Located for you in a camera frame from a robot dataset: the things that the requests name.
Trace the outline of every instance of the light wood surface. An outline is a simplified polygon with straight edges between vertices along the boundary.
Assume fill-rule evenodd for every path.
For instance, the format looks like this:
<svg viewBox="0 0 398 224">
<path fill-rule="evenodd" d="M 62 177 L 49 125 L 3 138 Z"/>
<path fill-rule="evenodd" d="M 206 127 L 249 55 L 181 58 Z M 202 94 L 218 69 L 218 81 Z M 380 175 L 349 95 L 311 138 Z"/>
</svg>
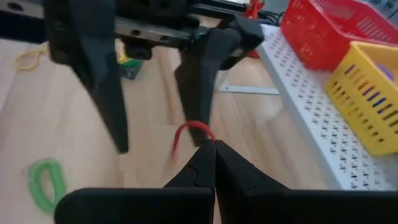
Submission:
<svg viewBox="0 0 398 224">
<path fill-rule="evenodd" d="M 216 21 L 204 18 L 209 26 Z M 37 46 L 0 40 L 0 223 L 52 223 L 34 205 L 27 168 L 52 157 L 68 191 L 82 187 L 161 187 L 195 152 L 187 132 L 171 166 L 174 132 L 183 123 L 174 81 L 178 52 L 158 47 L 134 81 L 123 79 L 130 152 L 119 156 L 86 91 L 68 67 L 47 56 L 16 72 L 17 55 Z M 273 86 L 259 60 L 231 69 L 229 82 Z M 310 149 L 278 96 L 215 93 L 211 129 L 243 157 L 294 189 L 325 189 Z M 215 223 L 220 218 L 216 209 Z"/>
</svg>

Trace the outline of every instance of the white pegboard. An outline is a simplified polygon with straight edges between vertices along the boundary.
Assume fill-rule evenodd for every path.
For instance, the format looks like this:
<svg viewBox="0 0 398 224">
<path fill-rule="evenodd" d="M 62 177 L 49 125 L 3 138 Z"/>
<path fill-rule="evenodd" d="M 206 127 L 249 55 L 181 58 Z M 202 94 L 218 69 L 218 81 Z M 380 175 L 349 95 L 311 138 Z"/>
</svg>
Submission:
<svg viewBox="0 0 398 224">
<path fill-rule="evenodd" d="M 330 73 L 308 71 L 280 28 L 262 25 L 257 48 L 331 189 L 397 190 L 398 155 L 373 157 L 363 148 L 323 90 Z"/>
</svg>

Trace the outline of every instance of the green cable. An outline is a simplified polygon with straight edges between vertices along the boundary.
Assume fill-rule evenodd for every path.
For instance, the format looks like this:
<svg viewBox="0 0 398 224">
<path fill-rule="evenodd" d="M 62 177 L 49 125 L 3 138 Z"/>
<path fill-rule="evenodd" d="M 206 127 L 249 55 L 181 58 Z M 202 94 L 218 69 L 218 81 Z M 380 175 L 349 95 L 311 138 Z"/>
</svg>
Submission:
<svg viewBox="0 0 398 224">
<path fill-rule="evenodd" d="M 54 187 L 54 201 L 51 201 L 46 196 L 41 184 L 42 175 L 46 170 L 50 173 L 51 182 Z M 66 194 L 61 165 L 54 159 L 44 159 L 31 165 L 29 167 L 28 186 L 36 206 L 46 214 L 53 215 L 58 202 Z"/>
</svg>

